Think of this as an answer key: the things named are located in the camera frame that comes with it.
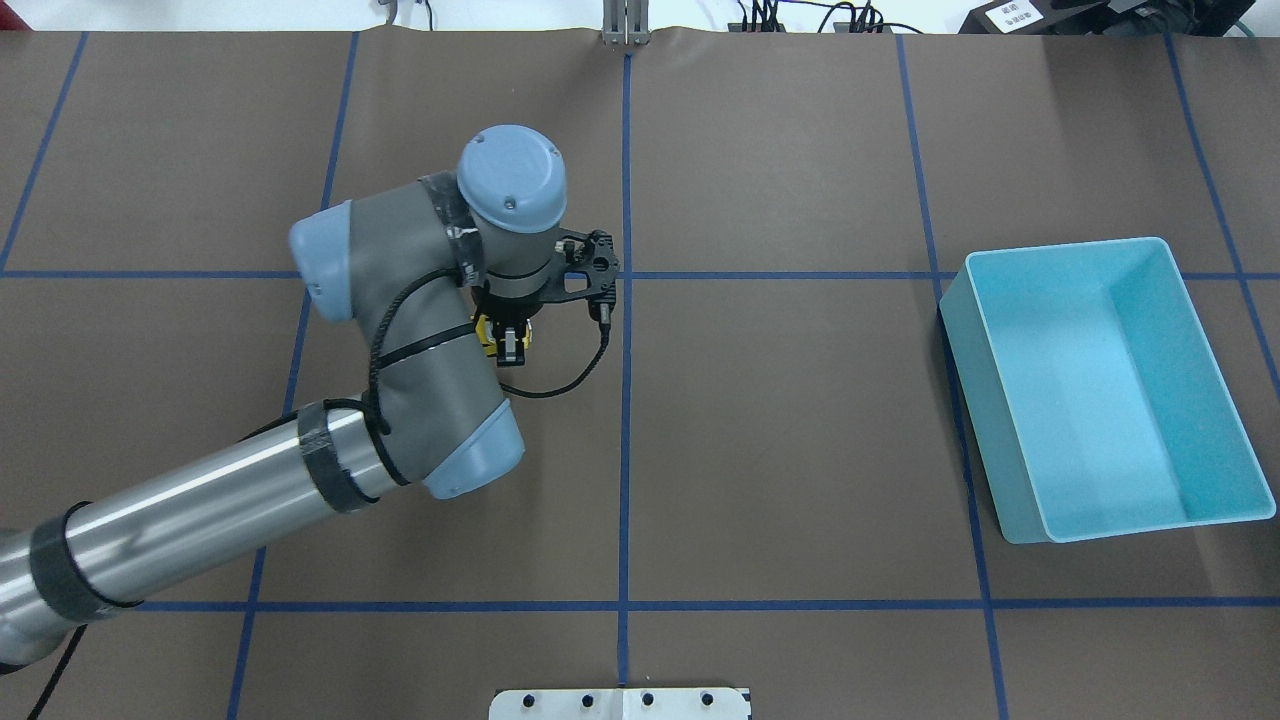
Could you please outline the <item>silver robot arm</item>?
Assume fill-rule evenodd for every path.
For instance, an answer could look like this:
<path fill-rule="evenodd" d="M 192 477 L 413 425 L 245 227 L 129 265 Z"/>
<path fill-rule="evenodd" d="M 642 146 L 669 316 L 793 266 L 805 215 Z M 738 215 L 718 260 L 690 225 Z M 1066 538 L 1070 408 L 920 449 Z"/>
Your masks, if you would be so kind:
<path fill-rule="evenodd" d="M 289 246 L 314 306 L 356 323 L 367 345 L 364 391 L 6 537 L 3 671 L 396 487 L 453 498 L 511 471 L 524 441 L 463 290 L 548 269 L 566 208 L 561 150 L 525 126 L 494 126 L 453 170 L 297 222 Z"/>

